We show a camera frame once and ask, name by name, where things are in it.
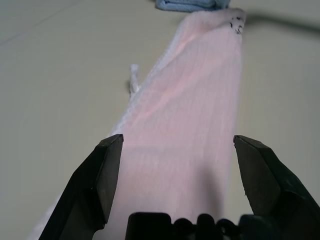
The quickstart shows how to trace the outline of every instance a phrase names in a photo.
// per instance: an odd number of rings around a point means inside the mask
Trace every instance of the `light blue cloth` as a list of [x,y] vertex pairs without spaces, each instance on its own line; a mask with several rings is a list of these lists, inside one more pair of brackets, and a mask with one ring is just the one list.
[[165,11],[195,12],[228,8],[230,0],[156,0],[155,6]]

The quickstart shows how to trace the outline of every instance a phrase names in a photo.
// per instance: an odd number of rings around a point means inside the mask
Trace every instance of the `white floor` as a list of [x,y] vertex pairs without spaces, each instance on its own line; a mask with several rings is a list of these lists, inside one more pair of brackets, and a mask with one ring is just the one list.
[[[152,0],[0,1],[0,238],[24,239],[122,115],[184,13]],[[234,0],[320,24],[318,0]],[[320,37],[245,28],[237,134],[262,141],[320,204]],[[250,213],[236,155],[225,216]]]

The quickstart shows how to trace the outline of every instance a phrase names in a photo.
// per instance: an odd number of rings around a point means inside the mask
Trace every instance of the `towel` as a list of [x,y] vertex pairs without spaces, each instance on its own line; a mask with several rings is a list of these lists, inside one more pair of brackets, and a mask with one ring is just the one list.
[[230,0],[156,0],[155,6],[165,11],[196,12],[226,9]]
[[[193,223],[201,213],[224,216],[244,21],[240,9],[194,12],[141,86],[131,67],[130,102],[109,134],[124,136],[117,188],[94,240],[124,240],[134,212]],[[53,209],[28,240],[39,238]]]

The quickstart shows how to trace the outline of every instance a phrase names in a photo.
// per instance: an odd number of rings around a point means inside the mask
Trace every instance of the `pink towel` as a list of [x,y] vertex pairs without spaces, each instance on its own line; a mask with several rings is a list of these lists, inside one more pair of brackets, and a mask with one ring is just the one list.
[[245,17],[240,9],[194,12],[141,87],[131,68],[130,103],[110,134],[124,136],[117,189],[95,240],[124,239],[134,212],[194,223],[201,213],[223,216]]

